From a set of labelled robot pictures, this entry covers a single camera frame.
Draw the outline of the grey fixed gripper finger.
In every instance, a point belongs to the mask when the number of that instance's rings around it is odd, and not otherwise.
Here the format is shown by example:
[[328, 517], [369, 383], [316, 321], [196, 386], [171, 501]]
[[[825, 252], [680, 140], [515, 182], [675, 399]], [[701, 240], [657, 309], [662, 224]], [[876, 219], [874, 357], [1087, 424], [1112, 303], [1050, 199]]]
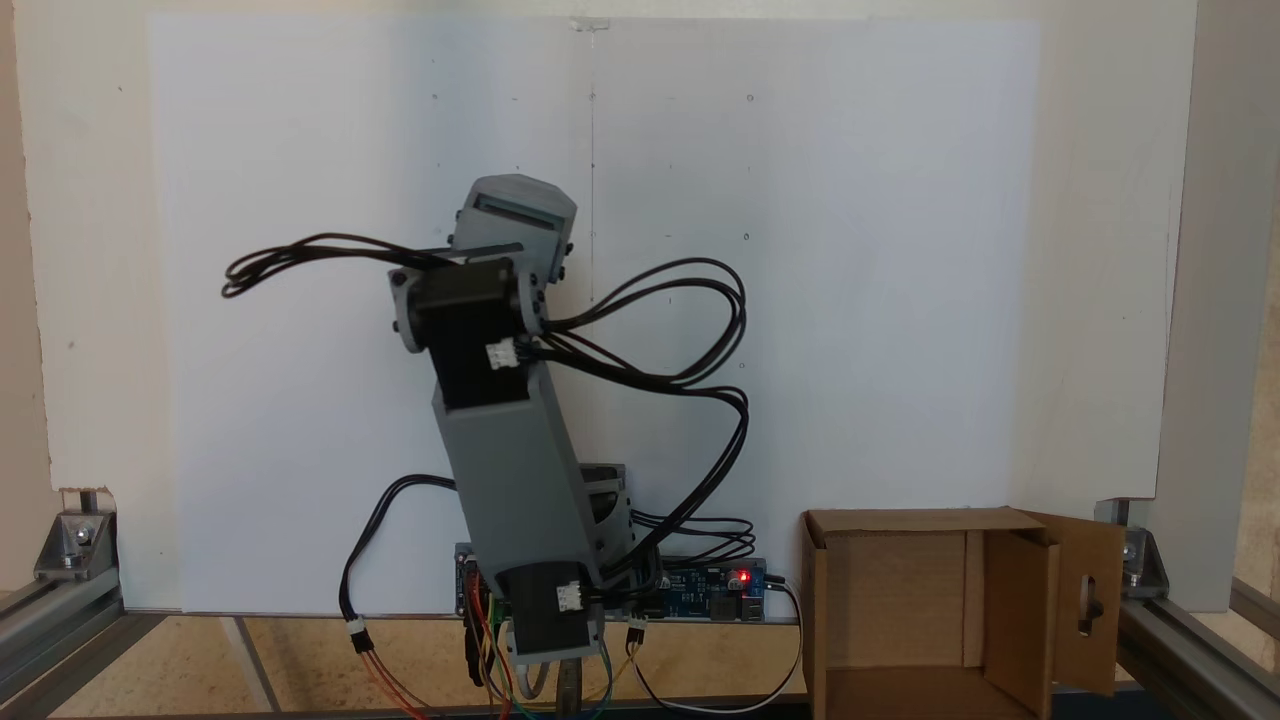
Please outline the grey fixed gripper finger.
[[557, 186], [524, 174], [476, 179], [468, 195], [468, 209], [527, 225], [571, 225], [579, 210]]

